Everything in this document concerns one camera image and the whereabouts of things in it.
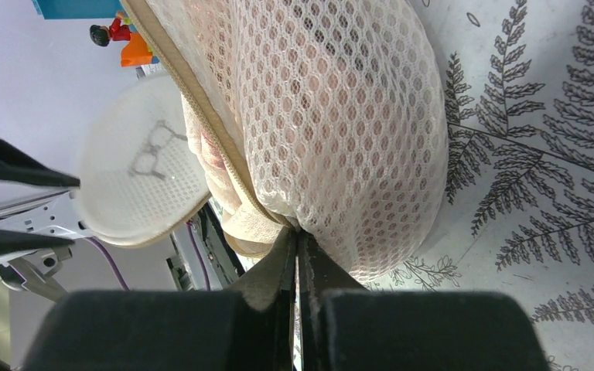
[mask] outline white mesh fabric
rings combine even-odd
[[[203,168],[188,149],[181,93],[166,73],[140,79],[90,127],[77,211],[94,234],[137,247],[203,205]]]
[[[200,80],[217,82],[205,89],[244,136],[263,206],[360,281],[420,245],[447,137],[435,57],[405,0],[147,3],[183,57],[200,59]]]

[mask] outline red toy figure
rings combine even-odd
[[[115,19],[110,27],[92,25],[90,27],[90,38],[99,46],[108,46],[113,41],[131,41],[131,30],[127,25],[122,25],[121,20],[126,18],[126,14],[120,11],[115,15]]]

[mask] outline glasses drawing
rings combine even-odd
[[[162,174],[156,167],[159,162],[160,151],[169,145],[173,139],[188,141],[188,137],[177,134],[167,125],[165,120],[157,120],[153,129],[149,132],[142,149],[135,155],[133,163],[128,168],[130,176],[153,176],[165,180],[166,175]]]

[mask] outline orange toy block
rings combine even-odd
[[[151,64],[152,61],[153,53],[149,51],[147,42],[145,42],[139,33],[133,32],[131,34],[131,41],[121,50],[121,66],[141,66],[143,64]]]

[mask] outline white wall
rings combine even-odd
[[[102,20],[45,21],[30,0],[0,0],[0,137],[44,165],[76,173],[86,128],[135,69],[119,66],[125,43],[95,46]],[[0,202],[39,192],[0,183]]]

